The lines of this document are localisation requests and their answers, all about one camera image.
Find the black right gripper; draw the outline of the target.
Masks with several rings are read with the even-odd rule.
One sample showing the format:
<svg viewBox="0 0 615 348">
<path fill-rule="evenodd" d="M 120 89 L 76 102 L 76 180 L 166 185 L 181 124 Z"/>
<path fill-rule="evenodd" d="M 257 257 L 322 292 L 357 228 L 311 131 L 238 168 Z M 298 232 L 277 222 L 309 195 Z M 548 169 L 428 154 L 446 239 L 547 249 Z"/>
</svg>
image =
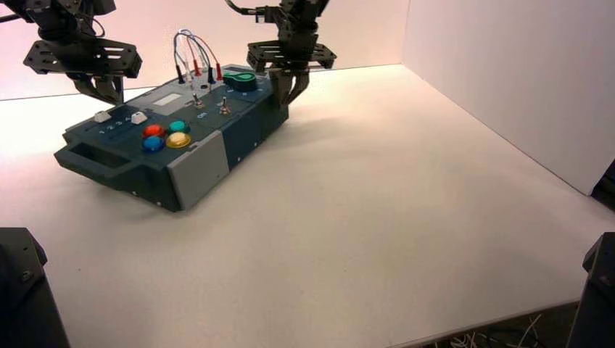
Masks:
<svg viewBox="0 0 615 348">
<path fill-rule="evenodd" d="M 308 86 L 310 71 L 293 72 L 310 68 L 311 63 L 317 67 L 331 69 L 337 59 L 336 54 L 322 43 L 318 43 L 318 24 L 280 22 L 278 38 L 273 41 L 260 41 L 248 44 L 247 62 L 253 70 L 268 72 L 273 94 L 280 106 L 292 103 Z"/>
</svg>

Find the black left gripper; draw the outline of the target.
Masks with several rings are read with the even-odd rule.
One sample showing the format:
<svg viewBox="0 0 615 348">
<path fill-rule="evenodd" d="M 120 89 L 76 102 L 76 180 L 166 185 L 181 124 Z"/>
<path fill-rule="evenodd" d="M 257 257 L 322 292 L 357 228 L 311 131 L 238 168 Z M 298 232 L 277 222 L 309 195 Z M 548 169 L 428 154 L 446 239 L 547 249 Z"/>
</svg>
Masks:
<svg viewBox="0 0 615 348">
<path fill-rule="evenodd" d="M 108 104 L 124 102 L 123 78 L 137 78 L 142 59 L 129 43 L 96 34 L 91 23 L 76 21 L 63 28 L 40 28 L 23 64 L 38 74 L 85 74 L 100 78 L 73 79 L 84 95 Z"/>
</svg>

